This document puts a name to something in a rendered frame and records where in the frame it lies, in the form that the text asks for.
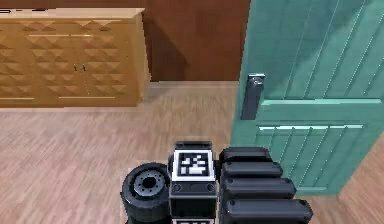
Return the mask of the teal room door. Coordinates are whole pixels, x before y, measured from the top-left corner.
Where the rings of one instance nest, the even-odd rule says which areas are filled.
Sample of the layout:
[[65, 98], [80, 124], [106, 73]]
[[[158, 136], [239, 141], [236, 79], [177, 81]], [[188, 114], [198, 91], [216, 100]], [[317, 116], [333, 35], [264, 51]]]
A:
[[[249, 73], [264, 89], [242, 120]], [[251, 0], [231, 145], [268, 149], [300, 195], [336, 195], [382, 133], [384, 0]]]

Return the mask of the light wooden cupboard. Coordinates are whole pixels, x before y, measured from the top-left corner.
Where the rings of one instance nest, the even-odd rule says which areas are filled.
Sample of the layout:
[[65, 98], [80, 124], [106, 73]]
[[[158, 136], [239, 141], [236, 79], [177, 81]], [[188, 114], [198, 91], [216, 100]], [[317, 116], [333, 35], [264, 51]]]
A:
[[150, 81], [142, 8], [0, 8], [0, 108], [130, 107]]

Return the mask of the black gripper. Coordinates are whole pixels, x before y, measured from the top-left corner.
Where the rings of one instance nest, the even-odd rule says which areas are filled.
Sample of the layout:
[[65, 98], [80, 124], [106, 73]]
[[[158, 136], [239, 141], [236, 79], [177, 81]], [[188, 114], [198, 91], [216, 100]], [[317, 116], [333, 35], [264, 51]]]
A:
[[170, 178], [162, 163], [145, 163], [124, 179], [120, 192], [128, 220], [125, 224], [171, 224]]

